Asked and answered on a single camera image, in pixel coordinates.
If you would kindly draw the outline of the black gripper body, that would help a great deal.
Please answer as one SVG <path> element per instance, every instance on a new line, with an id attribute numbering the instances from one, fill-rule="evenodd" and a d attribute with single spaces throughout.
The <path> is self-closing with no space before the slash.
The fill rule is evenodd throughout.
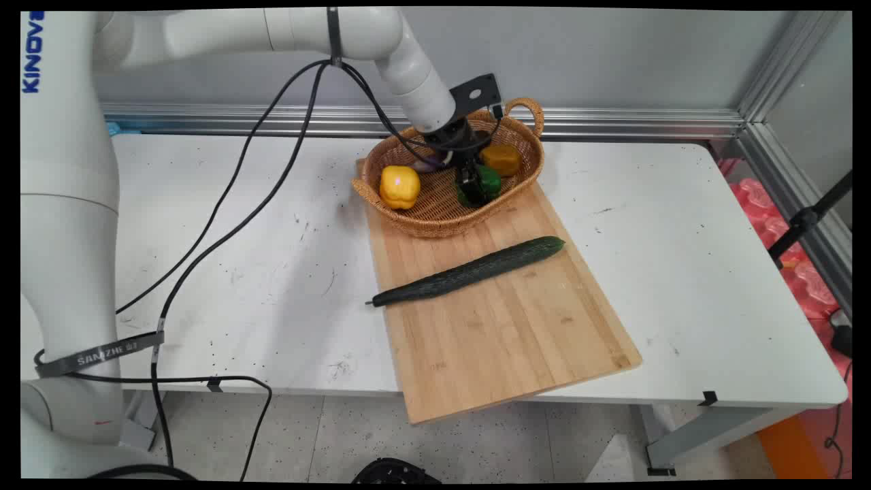
<path id="1" fill-rule="evenodd" d="M 447 127 L 423 134 L 423 141 L 433 150 L 423 157 L 424 168 L 449 168 L 464 163 L 482 165 L 480 152 L 491 143 L 491 130 L 474 129 L 467 118 L 456 120 Z"/>

